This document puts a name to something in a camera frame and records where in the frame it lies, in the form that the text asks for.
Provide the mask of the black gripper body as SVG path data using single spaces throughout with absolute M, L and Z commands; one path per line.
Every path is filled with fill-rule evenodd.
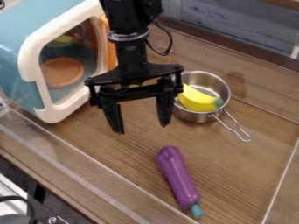
M 117 45 L 118 65 L 109 72 L 85 82 L 90 91 L 90 104 L 106 104 L 149 97 L 174 98 L 183 91 L 182 65 L 154 64 L 147 60 L 147 37 L 150 31 L 109 34 Z

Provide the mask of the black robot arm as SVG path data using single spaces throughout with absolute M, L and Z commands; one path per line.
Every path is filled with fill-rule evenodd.
M 122 134 L 119 103 L 154 97 L 159 122 L 166 126 L 173 118 L 174 99 L 183 92 L 183 66 L 153 64 L 147 60 L 149 25 L 159 24 L 162 0 L 105 0 L 105 10 L 118 65 L 86 80 L 90 104 L 103 109 L 113 130 Z

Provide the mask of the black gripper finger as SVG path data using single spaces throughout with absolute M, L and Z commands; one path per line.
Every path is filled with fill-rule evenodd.
M 115 89 L 111 86 L 103 86 L 99 91 L 99 96 L 109 124 L 118 134 L 123 134 L 123 117 Z
M 158 84 L 157 112 L 161 125 L 165 127 L 171 122 L 174 112 L 174 82 L 170 77 L 163 77 Z

